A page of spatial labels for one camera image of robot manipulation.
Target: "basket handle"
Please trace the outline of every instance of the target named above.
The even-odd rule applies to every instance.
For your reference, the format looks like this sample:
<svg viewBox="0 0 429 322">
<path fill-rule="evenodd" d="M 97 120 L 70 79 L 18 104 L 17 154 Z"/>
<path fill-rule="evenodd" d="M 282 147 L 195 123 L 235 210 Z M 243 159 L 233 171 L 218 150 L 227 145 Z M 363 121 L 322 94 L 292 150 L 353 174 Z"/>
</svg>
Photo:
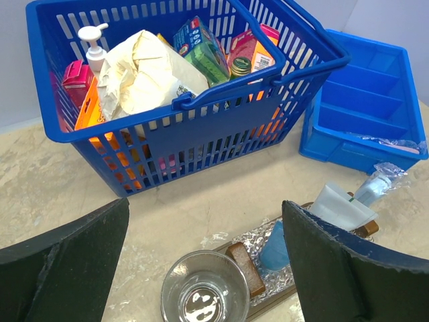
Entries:
<svg viewBox="0 0 429 322">
<path fill-rule="evenodd" d="M 281 74 L 276 74 L 274 76 L 267 76 L 263 78 L 259 84 L 261 85 L 260 91 L 264 90 L 264 87 L 274 86 L 274 80 L 280 80 L 282 77 Z M 217 85 L 210 89 L 210 93 L 203 92 L 201 95 L 197 96 L 195 99 L 191 99 L 190 93 L 184 93 L 180 95 L 177 99 L 172 101 L 173 110 L 190 110 L 195 109 L 199 106 L 210 105 L 220 101 L 228 101 L 231 97 L 245 96 L 249 94 L 249 89 L 247 88 L 252 81 L 255 81 L 255 75 L 248 74 L 236 78 L 229 83 L 224 83 Z"/>
<path fill-rule="evenodd" d="M 273 79 L 280 80 L 282 68 L 286 64 L 286 58 L 283 53 L 277 48 L 276 45 L 262 32 L 259 22 L 249 12 L 249 10 L 239 0 L 229 0 L 230 4 L 238 11 L 241 17 L 245 18 L 249 24 L 249 29 L 253 32 L 253 35 L 261 42 L 262 46 L 271 54 L 275 60 L 275 64 L 268 68 L 264 68 L 257 73 L 251 73 L 246 76 L 240 77 L 233 82 L 223 83 L 210 89 L 210 92 L 204 92 L 191 100 L 187 97 L 185 99 L 178 99 L 173 106 L 173 109 L 194 109 L 197 106 L 207 105 L 213 101 L 220 101 L 228 99 L 228 95 L 225 93 L 233 90 L 238 91 L 241 87 L 247 86 L 249 83 L 263 79 L 263 83 L 271 85 Z"/>
<path fill-rule="evenodd" d="M 284 10 L 284 6 L 286 5 L 292 11 L 294 11 L 295 14 L 304 19 L 308 23 L 309 27 L 312 27 L 318 36 L 321 37 L 327 44 L 329 44 L 330 48 L 340 56 L 339 59 L 335 59 L 333 61 L 324 62 L 323 64 L 314 65 L 300 70 L 295 70 L 293 73 L 283 76 L 280 80 L 274 80 L 272 83 L 273 86 L 285 85 L 296 80 L 307 78 L 309 76 L 320 76 L 322 74 L 326 74 L 327 72 L 340 69 L 350 62 L 351 55 L 341 45 L 339 45 L 334 40 L 334 38 L 332 38 L 322 27 L 320 22 L 310 15 L 303 7 L 298 5 L 294 0 L 272 1 L 277 3 L 279 9 Z"/>
</svg>

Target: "plastic wrap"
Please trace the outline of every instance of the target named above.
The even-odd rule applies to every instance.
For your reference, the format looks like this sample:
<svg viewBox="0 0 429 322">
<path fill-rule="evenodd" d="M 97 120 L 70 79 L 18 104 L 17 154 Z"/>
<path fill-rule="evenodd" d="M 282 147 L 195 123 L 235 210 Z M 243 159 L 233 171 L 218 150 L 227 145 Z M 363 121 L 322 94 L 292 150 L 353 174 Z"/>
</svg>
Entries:
<svg viewBox="0 0 429 322">
<path fill-rule="evenodd" d="M 270 221 L 269 223 L 263 223 L 263 225 L 252 229 L 243 235 L 237 236 L 232 241 L 232 243 L 242 242 L 244 244 L 247 252 L 253 260 L 253 263 L 255 263 L 255 266 L 258 269 L 262 281 L 265 284 L 265 292 L 258 295 L 254 299 L 251 299 L 250 305 L 252 307 L 294 285 L 294 277 L 292 275 L 292 269 L 290 268 L 290 265 L 287 265 L 278 272 L 271 272 L 264 269 L 261 266 L 261 261 L 259 260 L 259 252 L 262 250 L 262 247 L 270 237 L 275 223 L 276 220 Z"/>
<path fill-rule="evenodd" d="M 369 207 L 374 201 L 403 186 L 409 187 L 407 172 L 395 164 L 384 162 L 374 165 L 376 171 L 357 189 L 355 199 Z"/>
<path fill-rule="evenodd" d="M 392 148 L 397 148 L 399 150 L 415 153 L 415 154 L 425 154 L 428 151 L 428 144 L 426 141 L 421 141 L 416 143 L 410 140 L 389 140 L 383 138 L 374 138 L 373 136 L 363 136 L 361 134 L 349 133 L 352 136 L 360 138 L 362 140 L 368 140 L 382 144 L 384 146 L 391 146 Z"/>
</svg>

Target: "glass bowl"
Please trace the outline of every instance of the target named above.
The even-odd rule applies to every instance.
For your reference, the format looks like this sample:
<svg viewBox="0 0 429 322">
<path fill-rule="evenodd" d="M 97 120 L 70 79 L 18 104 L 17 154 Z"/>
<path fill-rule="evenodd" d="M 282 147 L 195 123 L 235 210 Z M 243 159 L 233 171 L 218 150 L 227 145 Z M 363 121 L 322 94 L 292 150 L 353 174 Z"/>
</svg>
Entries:
<svg viewBox="0 0 429 322">
<path fill-rule="evenodd" d="M 228 256 L 201 250 L 180 258 L 161 292 L 167 322 L 244 322 L 250 293 L 238 265 Z"/>
</svg>

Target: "crumpled paper bag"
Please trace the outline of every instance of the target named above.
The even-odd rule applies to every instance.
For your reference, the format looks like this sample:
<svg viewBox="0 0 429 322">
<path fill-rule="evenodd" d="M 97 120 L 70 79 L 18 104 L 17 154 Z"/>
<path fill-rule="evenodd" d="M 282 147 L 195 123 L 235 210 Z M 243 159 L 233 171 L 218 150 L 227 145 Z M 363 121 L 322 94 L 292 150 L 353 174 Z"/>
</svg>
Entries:
<svg viewBox="0 0 429 322">
<path fill-rule="evenodd" d="M 186 91 L 197 96 L 207 88 L 201 72 L 146 30 L 107 53 L 98 84 L 107 121 L 168 105 Z"/>
</svg>

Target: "table surface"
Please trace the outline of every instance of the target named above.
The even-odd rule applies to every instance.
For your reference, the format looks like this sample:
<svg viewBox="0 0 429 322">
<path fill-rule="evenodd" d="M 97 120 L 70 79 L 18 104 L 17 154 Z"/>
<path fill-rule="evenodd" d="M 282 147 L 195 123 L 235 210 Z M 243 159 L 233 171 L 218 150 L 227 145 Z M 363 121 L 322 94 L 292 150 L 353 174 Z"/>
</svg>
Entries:
<svg viewBox="0 0 429 322">
<path fill-rule="evenodd" d="M 424 105 L 422 117 L 428 129 Z M 367 178 L 299 155 L 301 128 L 302 120 L 281 144 L 130 197 L 128 232 L 103 322 L 161 321 L 162 280 L 180 256 L 213 249 L 280 216 L 285 199 L 313 201 L 329 180 L 355 191 Z M 375 242 L 429 258 L 429 162 L 409 173 L 411 187 L 374 208 L 380 226 Z M 0 136 L 0 195 L 0 248 L 117 198 L 70 144 L 51 142 L 42 125 Z M 257 321 L 304 321 L 297 295 Z"/>
</svg>

